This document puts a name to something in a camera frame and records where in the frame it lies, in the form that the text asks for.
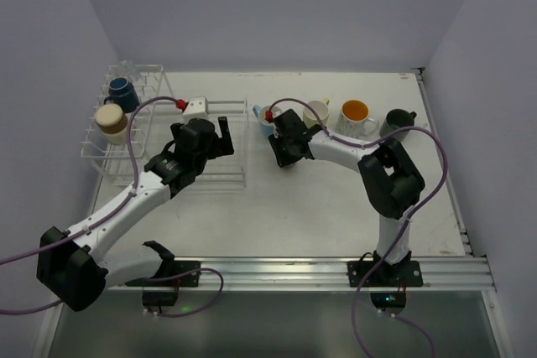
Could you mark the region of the pale yellow mug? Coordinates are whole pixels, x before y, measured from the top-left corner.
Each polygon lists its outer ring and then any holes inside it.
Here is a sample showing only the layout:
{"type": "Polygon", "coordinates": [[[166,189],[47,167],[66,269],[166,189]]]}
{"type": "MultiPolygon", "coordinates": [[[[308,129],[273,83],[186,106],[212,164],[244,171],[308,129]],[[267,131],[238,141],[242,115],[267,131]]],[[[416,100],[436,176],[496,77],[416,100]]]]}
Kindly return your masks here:
{"type": "Polygon", "coordinates": [[[319,122],[326,125],[330,116],[329,104],[330,100],[328,98],[309,101],[307,106],[303,108],[302,113],[302,120],[305,125],[308,128],[313,127],[319,122]]]}

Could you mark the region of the light blue mug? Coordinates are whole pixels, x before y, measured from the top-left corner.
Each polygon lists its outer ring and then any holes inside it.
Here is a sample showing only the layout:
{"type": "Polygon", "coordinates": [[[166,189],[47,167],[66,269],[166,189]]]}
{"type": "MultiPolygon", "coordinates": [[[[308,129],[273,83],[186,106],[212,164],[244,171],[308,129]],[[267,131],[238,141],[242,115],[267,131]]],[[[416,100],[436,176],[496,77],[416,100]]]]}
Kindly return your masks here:
{"type": "Polygon", "coordinates": [[[254,105],[252,107],[252,111],[257,119],[261,134],[265,139],[269,139],[269,137],[274,134],[274,130],[276,129],[275,125],[266,119],[266,112],[268,110],[269,106],[254,105]]]}

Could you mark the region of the white patterned orange-inside mug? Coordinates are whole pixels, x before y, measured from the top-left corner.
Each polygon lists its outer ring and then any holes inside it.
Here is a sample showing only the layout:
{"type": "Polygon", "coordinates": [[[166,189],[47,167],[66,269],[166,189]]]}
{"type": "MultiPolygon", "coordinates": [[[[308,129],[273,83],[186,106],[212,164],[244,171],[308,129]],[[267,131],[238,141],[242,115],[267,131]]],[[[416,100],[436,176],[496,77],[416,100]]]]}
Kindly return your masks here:
{"type": "Polygon", "coordinates": [[[368,106],[359,100],[345,101],[336,122],[335,132],[346,137],[365,138],[373,135],[379,122],[370,117],[368,106]]]}

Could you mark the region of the dark teal wave mug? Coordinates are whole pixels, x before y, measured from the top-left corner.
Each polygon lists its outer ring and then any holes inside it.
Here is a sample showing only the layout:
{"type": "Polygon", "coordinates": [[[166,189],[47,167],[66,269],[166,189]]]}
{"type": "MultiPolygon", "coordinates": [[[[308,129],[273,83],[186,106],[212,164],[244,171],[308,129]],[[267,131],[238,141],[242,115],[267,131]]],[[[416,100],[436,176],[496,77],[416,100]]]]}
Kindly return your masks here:
{"type": "Polygon", "coordinates": [[[408,112],[404,109],[393,109],[386,115],[379,130],[380,137],[386,137],[401,127],[411,127],[415,124],[416,112],[408,112]]]}

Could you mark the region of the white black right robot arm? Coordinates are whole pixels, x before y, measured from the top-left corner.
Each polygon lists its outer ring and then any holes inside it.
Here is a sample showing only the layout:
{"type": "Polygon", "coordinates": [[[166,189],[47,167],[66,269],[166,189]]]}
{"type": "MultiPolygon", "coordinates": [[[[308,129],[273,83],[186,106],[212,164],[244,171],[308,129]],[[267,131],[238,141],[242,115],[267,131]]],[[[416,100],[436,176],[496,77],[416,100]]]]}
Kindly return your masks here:
{"type": "Polygon", "coordinates": [[[268,111],[274,133],[268,137],[277,165],[288,167],[302,159],[334,163],[360,174],[368,201],[379,213],[375,255],[395,266],[409,259],[409,230],[404,221],[420,201],[425,180],[403,145],[389,138],[366,149],[351,140],[337,141],[319,124],[307,127],[296,112],[268,111]]]}

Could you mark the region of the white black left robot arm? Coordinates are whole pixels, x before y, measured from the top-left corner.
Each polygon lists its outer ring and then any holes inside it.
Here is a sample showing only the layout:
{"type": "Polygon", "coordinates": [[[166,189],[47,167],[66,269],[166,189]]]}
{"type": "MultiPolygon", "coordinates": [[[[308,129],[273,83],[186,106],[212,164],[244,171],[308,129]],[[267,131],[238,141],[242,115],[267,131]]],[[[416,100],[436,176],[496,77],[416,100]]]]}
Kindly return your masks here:
{"type": "Polygon", "coordinates": [[[40,238],[37,279],[75,312],[108,288],[130,282],[178,287],[197,279],[201,267],[181,268],[156,241],[112,254],[112,247],[146,215],[193,184],[212,159],[234,153],[227,119],[194,118],[170,128],[173,139],[153,156],[133,183],[83,221],[40,238]]]}

